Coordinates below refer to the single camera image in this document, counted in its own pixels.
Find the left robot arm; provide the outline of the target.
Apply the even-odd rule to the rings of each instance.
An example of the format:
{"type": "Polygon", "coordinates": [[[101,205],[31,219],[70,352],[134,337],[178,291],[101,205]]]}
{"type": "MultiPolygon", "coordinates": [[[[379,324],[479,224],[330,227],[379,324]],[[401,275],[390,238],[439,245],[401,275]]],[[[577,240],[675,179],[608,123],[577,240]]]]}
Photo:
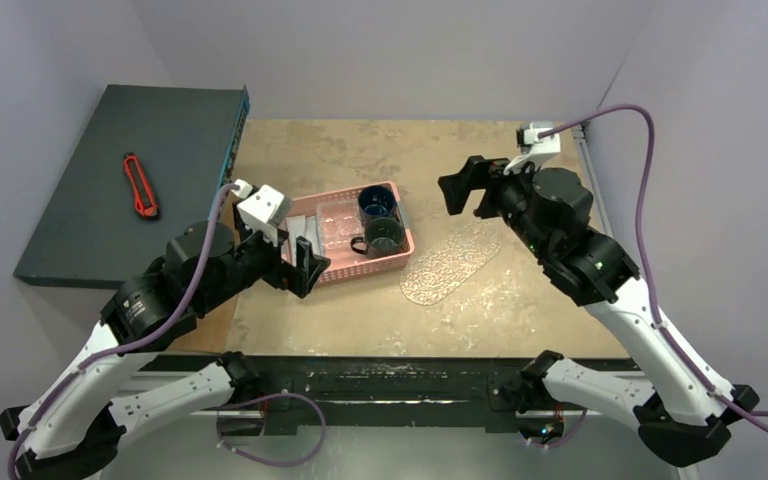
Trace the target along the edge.
{"type": "Polygon", "coordinates": [[[120,390],[225,301],[258,282],[305,297],[329,264],[305,238],[289,262],[282,242],[259,231],[236,238],[213,221],[192,225],[121,285],[80,352],[38,400],[0,414],[12,444],[9,477],[90,479],[139,437],[191,413],[288,408],[295,394],[272,385],[239,351],[151,390],[120,390]]]}

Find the pink plastic basket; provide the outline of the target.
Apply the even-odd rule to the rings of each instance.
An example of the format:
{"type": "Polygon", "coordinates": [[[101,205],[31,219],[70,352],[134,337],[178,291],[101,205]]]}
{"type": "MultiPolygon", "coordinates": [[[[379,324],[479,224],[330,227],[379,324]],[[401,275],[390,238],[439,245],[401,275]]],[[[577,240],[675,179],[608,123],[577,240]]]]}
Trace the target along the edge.
{"type": "Polygon", "coordinates": [[[308,239],[316,254],[331,260],[329,268],[319,276],[318,285],[357,280],[405,268],[415,251],[407,210],[394,182],[384,181],[379,185],[394,195],[394,215],[405,228],[401,252],[368,259],[350,248],[351,239],[364,233],[358,196],[365,187],[360,185],[295,198],[288,216],[280,225],[289,233],[289,241],[282,248],[282,258],[294,262],[295,239],[298,236],[308,239]]]}

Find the clear plastic soap dish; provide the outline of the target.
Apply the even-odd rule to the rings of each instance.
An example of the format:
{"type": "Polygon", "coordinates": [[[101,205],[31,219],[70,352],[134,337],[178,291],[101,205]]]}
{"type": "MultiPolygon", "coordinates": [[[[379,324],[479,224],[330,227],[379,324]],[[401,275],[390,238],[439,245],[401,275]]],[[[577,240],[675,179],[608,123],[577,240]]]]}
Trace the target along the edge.
{"type": "Polygon", "coordinates": [[[322,246],[328,254],[348,249],[351,239],[363,232],[356,200],[320,203],[316,216],[322,246]]]}

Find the clear textured oval tray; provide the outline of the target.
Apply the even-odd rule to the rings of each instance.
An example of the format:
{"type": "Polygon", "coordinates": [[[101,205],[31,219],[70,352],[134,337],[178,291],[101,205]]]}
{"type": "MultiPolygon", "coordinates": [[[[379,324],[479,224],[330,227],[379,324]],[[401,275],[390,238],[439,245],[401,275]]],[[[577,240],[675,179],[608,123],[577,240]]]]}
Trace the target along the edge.
{"type": "Polygon", "coordinates": [[[500,231],[490,223],[457,224],[409,261],[400,280],[402,294],[422,306],[441,302],[500,252],[500,238],[500,231]]]}

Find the dark green mug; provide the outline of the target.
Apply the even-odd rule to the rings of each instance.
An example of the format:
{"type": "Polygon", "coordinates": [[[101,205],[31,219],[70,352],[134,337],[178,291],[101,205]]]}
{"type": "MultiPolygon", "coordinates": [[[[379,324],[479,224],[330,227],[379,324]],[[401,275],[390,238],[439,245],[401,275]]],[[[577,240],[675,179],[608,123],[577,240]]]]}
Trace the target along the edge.
{"type": "Polygon", "coordinates": [[[402,253],[405,241],[406,231],[399,221],[376,218],[365,227],[361,236],[350,241],[350,248],[367,259],[378,259],[402,253]]]}

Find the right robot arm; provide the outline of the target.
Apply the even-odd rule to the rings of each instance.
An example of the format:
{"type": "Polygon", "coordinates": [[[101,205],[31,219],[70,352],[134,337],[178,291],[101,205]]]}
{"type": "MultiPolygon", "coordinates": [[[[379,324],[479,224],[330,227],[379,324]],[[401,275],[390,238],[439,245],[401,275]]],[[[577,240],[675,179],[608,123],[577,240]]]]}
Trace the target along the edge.
{"type": "Polygon", "coordinates": [[[687,467],[717,455],[730,426],[751,411],[758,394],[719,376],[673,330],[649,299],[637,265],[613,238],[590,225],[592,193],[563,168],[527,163],[507,172],[508,160],[468,158],[439,178],[446,209],[460,214],[481,191],[481,219],[500,218],[534,255],[562,294],[597,319],[623,346],[644,379],[631,381],[544,351],[499,395],[519,412],[550,402],[573,403],[634,430],[658,458],[687,467]]]}

